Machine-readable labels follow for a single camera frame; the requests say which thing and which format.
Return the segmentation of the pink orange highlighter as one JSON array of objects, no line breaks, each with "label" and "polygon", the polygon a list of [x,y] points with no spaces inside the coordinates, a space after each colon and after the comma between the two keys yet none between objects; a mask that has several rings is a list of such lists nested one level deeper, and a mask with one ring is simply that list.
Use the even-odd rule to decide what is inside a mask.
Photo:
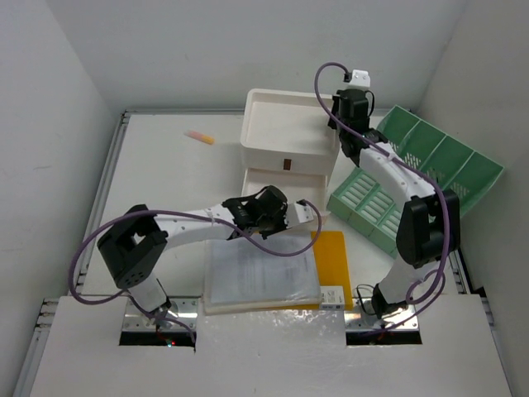
[{"label": "pink orange highlighter", "polygon": [[184,133],[185,136],[188,136],[189,138],[192,138],[196,141],[200,141],[204,144],[213,145],[215,143],[215,138],[206,134],[203,134],[201,132],[196,131],[186,131]]}]

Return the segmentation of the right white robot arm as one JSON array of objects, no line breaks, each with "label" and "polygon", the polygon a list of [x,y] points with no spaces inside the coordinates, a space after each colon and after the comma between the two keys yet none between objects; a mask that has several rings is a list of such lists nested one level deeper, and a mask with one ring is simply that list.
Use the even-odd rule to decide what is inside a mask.
[{"label": "right white robot arm", "polygon": [[366,91],[342,89],[332,101],[328,126],[337,132],[342,152],[381,185],[400,213],[395,262],[370,301],[374,315],[382,318],[415,301],[413,290],[427,276],[440,274],[440,260],[459,247],[459,198],[406,165],[388,138],[370,126]]}]

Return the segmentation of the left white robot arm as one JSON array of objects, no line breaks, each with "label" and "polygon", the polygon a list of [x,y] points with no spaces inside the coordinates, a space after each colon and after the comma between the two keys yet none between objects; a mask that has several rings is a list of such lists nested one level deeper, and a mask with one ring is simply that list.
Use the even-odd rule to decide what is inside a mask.
[{"label": "left white robot arm", "polygon": [[99,238],[98,250],[116,287],[128,291],[146,312],[154,313],[168,301],[154,274],[165,251],[245,234],[266,238],[293,225],[288,207],[286,196],[274,186],[180,215],[153,214],[145,205],[137,205]]}]

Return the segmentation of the white three-drawer organizer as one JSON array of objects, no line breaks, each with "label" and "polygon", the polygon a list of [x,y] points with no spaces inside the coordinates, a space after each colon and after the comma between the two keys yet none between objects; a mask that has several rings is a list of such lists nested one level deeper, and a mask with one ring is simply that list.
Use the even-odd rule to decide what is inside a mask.
[{"label": "white three-drawer organizer", "polygon": [[241,157],[246,168],[330,176],[340,143],[313,93],[253,88],[246,97]]}]

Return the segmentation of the white drawer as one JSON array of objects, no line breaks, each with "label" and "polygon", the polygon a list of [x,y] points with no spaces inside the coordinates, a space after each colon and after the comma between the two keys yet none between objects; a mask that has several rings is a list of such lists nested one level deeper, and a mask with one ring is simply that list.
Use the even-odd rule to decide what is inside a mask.
[{"label": "white drawer", "polygon": [[289,202],[306,199],[314,204],[326,219],[326,193],[328,178],[325,175],[296,174],[289,171],[271,171],[248,168],[242,185],[243,196],[256,193],[265,186],[280,189]]}]

